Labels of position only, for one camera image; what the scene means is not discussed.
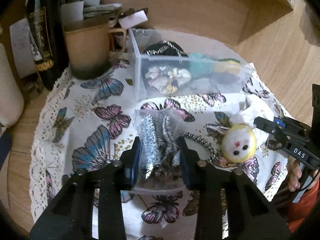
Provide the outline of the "right hand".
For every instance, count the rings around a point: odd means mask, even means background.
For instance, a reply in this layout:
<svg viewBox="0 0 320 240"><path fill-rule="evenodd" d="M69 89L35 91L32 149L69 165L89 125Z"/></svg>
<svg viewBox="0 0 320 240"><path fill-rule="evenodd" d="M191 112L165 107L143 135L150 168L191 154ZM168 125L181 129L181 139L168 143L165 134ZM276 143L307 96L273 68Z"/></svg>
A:
<svg viewBox="0 0 320 240"><path fill-rule="evenodd" d="M295 160L294 163L290 166L288 175L289 175L289 181L287 183L288 188L291 192L294 192L300 188L300 182L298 180L302 176L302 171L299 166L299 161ZM309 185L309 187L306 188L306 190L310 190L316 185L317 181L319 180L319 171L318 170L313 171L312 177L314 178L314 180Z"/></svg>

